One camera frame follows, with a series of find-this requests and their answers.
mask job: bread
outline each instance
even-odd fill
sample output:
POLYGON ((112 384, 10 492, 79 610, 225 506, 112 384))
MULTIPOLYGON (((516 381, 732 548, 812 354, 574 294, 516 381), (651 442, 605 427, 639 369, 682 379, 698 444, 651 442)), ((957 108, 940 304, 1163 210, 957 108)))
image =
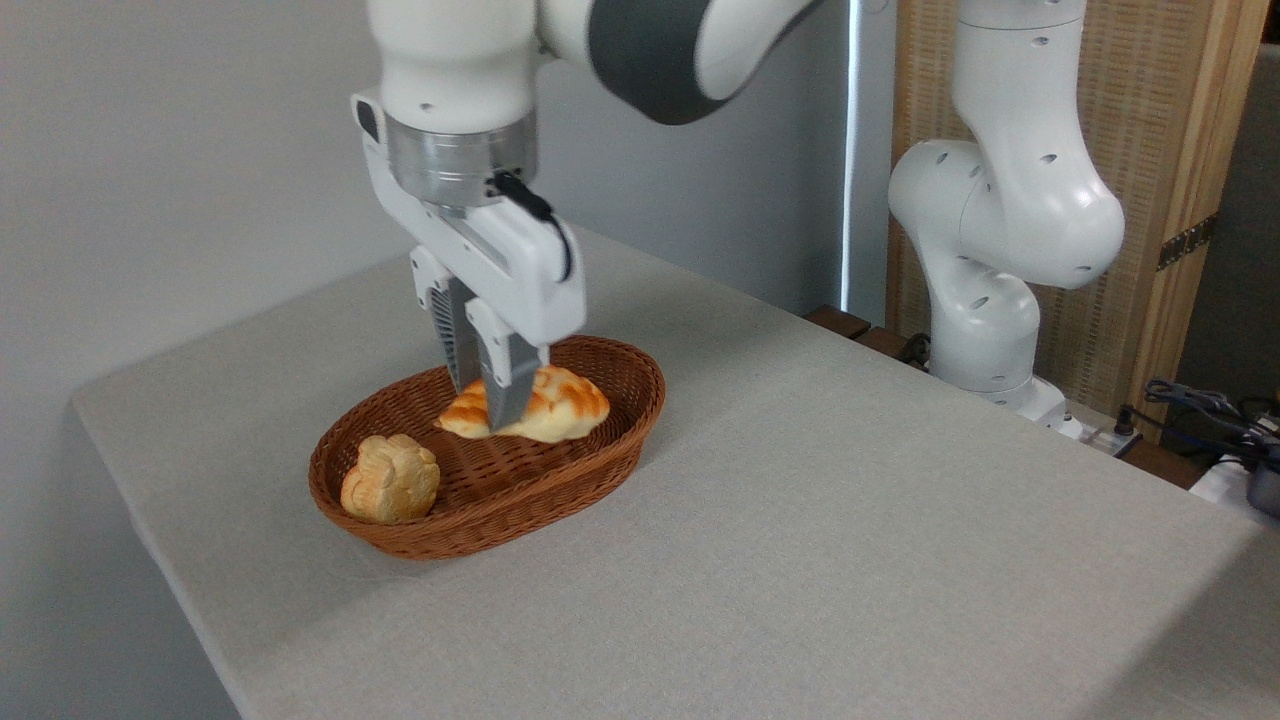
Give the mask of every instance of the bread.
POLYGON ((609 401, 591 380, 547 365, 538 369, 534 395, 518 421, 492 433, 484 380, 476 380, 449 405, 435 427, 471 439, 499 434, 556 443, 586 437, 608 416, 609 401))
POLYGON ((426 515, 440 488, 435 455, 408 436, 366 437, 342 480, 342 507, 364 520, 398 523, 426 515))

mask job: black cable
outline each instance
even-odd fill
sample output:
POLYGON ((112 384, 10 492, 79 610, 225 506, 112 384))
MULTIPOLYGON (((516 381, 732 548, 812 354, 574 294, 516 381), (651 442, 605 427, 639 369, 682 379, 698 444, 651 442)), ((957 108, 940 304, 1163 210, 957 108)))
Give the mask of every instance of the black cable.
POLYGON ((564 274, 561 275, 558 282, 567 281, 568 277, 573 274, 573 251, 572 245, 568 241, 568 234, 564 232, 564 225, 562 225, 559 223, 559 218, 556 217, 556 209, 552 208, 552 204, 548 202, 541 195, 529 190, 525 181, 516 177, 516 174, 511 170, 495 172, 490 184, 508 200, 524 208, 525 211, 532 215, 535 220, 540 220, 556 228, 556 233, 559 234, 561 242, 564 245, 564 274))
POLYGON ((1176 429, 1176 428, 1174 428, 1174 427, 1171 427, 1171 425, 1169 425, 1166 423, 1161 423, 1160 420, 1152 418, 1151 415, 1147 415, 1147 414, 1142 413, 1140 410, 1138 410, 1133 405, 1121 405, 1121 410, 1125 411, 1125 413, 1129 413, 1133 416, 1139 418, 1139 419, 1142 419, 1142 420, 1144 420, 1147 423, 1151 423, 1152 425, 1155 425, 1155 427, 1157 427, 1157 428, 1160 428, 1160 429, 1162 429, 1162 430, 1172 434, 1174 437, 1176 437, 1178 439, 1181 439, 1183 442, 1189 442, 1192 445, 1196 445, 1196 446, 1199 446, 1199 447, 1204 447, 1207 450, 1213 450, 1216 452, 1221 452, 1222 455, 1235 455, 1238 457, 1242 457, 1244 460, 1252 460, 1254 462, 1272 464, 1272 462, 1276 461, 1275 457, 1274 457, 1274 455, 1271 452, 1256 452, 1251 447, 1244 446, 1243 443, 1230 443, 1230 442, 1224 442, 1224 441, 1213 441, 1213 439, 1208 439, 1208 438, 1202 438, 1202 437, 1196 437, 1196 436, 1192 436, 1192 434, 1187 434, 1187 433, 1184 433, 1184 432, 1181 432, 1181 430, 1179 430, 1179 429, 1176 429))
POLYGON ((915 333, 906 340, 902 350, 893 356, 901 363, 919 363, 922 366, 929 363, 931 340, 928 333, 915 333))

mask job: white wall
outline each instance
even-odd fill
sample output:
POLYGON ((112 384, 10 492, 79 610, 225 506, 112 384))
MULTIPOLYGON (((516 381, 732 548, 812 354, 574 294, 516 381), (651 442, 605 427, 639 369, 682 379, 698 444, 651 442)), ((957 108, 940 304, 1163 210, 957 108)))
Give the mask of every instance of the white wall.
MULTIPOLYGON (((362 4, 0 0, 0 716, 230 717, 67 402, 408 249, 346 114, 378 72, 362 4)), ((783 307, 833 302, 844 22, 828 3, 689 128, 548 68, 538 187, 783 307)))

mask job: woven panel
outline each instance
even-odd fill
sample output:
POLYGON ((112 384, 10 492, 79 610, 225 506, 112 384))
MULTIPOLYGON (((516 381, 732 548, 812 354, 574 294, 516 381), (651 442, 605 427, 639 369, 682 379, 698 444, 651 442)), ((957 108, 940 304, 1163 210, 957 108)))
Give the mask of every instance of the woven panel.
MULTIPOLYGON (((895 154, 934 138, 972 136, 951 106, 956 3, 901 0, 895 154)), ((1066 396, 1112 411, 1129 384, 1147 306, 1152 246, 1169 213, 1204 42, 1203 0, 1092 0, 1080 53, 1079 106, 1098 173, 1125 209, 1125 241, 1111 270, 1078 291, 1034 287, 1042 327, 1036 372, 1066 396)), ((892 231, 890 324, 927 332, 928 293, 901 228, 892 231)))

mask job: table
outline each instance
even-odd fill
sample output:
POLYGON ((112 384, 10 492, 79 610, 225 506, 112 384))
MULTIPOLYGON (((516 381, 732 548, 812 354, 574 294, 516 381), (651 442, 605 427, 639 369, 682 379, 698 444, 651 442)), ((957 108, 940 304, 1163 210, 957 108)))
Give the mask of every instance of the table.
POLYGON ((582 232, 668 401, 609 497, 411 562, 307 459, 443 361, 407 263, 74 397, 248 719, 1276 717, 1280 533, 582 232))

